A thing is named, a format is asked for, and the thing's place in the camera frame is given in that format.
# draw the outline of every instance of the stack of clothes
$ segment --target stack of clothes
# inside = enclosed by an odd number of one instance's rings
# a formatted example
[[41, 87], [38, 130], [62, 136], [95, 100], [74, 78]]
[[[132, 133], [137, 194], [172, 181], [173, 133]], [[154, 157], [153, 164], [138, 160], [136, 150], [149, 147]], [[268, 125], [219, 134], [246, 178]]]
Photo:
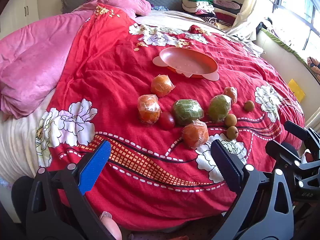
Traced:
[[232, 7], [232, 9], [240, 8], [236, 3], [223, 0], [182, 0], [182, 7], [187, 13], [197, 16], [221, 30], [230, 28], [236, 19], [236, 15], [216, 9], [215, 3]]
[[182, 0], [182, 7], [189, 14], [198, 16], [205, 22], [212, 25], [217, 22], [212, 0]]

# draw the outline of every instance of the white cabinet door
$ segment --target white cabinet door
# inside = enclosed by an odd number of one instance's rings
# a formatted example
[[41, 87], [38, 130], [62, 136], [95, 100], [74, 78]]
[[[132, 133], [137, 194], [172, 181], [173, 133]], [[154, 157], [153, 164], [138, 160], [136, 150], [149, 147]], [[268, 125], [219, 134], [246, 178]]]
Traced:
[[10, 0], [0, 15], [0, 39], [37, 20], [37, 0]]
[[10, 10], [14, 13], [14, 31], [28, 24], [26, 0], [12, 0]]
[[26, 0], [28, 24], [39, 20], [37, 0]]

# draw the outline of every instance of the yellow object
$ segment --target yellow object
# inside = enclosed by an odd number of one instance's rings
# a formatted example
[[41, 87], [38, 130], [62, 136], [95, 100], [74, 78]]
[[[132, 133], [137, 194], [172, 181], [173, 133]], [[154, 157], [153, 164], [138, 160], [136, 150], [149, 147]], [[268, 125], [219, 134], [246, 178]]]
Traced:
[[297, 98], [298, 102], [300, 103], [304, 97], [306, 96], [302, 89], [298, 86], [298, 84], [292, 79], [288, 83], [288, 87], [294, 93], [295, 97]]

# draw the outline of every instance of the screw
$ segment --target screw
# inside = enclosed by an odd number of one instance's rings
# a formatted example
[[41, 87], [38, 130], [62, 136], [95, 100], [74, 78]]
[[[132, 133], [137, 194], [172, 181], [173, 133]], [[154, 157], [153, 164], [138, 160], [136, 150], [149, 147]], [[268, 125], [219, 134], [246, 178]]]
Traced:
[[253, 171], [254, 170], [254, 167], [251, 164], [247, 164], [245, 166], [245, 168], [246, 168], [247, 171]]
[[282, 173], [281, 169], [276, 169], [276, 174], [278, 174], [279, 176], [281, 176], [283, 173]]
[[68, 170], [74, 170], [76, 168], [76, 164], [75, 163], [70, 163], [69, 165], [68, 165]]
[[43, 168], [43, 167], [38, 170], [38, 173], [39, 173], [39, 174], [42, 174], [42, 173], [44, 173], [44, 172], [45, 172], [45, 168]]

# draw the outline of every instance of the orange plate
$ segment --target orange plate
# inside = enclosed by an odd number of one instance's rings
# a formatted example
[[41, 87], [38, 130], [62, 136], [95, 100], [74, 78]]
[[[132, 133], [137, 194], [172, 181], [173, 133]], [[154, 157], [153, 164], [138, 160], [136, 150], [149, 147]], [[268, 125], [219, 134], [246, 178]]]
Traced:
[[167, 48], [160, 52], [153, 63], [160, 67], [169, 67], [172, 71], [186, 77], [206, 78], [211, 81], [219, 79], [218, 64], [208, 55], [185, 48]]

